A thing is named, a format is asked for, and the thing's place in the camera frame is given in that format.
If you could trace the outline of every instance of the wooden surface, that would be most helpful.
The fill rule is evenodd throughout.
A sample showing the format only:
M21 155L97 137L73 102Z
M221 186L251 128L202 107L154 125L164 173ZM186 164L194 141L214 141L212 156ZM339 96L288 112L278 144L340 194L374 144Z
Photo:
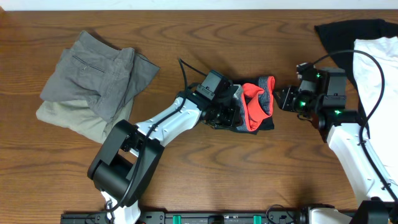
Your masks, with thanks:
M104 200L86 177L100 145L38 121L39 94L62 49L83 29L134 47L161 70L136 96L130 122L151 118L182 90L177 62L230 78L273 75L296 84L296 64L326 52L313 26L347 19L398 22L397 11L90 11L0 15L1 223L58 223L64 211L95 211ZM328 60L324 65L334 65ZM203 77L189 71L188 82ZM349 105L358 97L347 86ZM257 136L199 124L166 148L142 200L169 211L260 211L279 203L356 208L336 156L315 129L274 104L275 130Z

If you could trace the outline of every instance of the dark gray cloth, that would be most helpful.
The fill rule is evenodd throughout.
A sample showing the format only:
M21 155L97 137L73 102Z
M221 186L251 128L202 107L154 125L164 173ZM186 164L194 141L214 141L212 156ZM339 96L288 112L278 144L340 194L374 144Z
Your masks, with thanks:
M83 31L63 52L40 97L51 102L86 100L95 114L110 122L158 70L134 49L113 49Z

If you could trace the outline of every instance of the green strip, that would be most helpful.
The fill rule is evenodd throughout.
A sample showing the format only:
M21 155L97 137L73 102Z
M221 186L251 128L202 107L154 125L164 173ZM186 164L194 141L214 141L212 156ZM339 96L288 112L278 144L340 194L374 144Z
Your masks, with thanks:
M173 216L173 224L181 224L181 216L180 215Z
M261 224L261 216L260 215L253 216L253 224Z

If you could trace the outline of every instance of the pocket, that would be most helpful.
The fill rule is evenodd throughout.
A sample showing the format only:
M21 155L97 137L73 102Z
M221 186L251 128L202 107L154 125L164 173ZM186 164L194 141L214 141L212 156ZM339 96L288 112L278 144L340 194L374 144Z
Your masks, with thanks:
M82 72L85 73L105 73L105 70L102 68L99 68L89 62L84 61L80 57L77 57L76 55L72 55L71 59L72 63L78 67Z

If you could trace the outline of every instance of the white cloth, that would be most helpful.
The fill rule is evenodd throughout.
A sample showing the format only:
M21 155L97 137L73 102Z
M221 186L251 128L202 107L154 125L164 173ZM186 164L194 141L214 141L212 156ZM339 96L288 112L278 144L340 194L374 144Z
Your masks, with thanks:
M355 50L372 55L384 72L384 96L369 120L370 142L388 173L398 183L398 38L355 40L354 44ZM368 115L380 95L380 72L370 58L354 54L353 73L361 102Z
M109 123L95 114L85 100L44 101L36 111L36 117L41 121L69 128L98 143L104 143L117 122L130 118L132 103L133 99L124 105Z

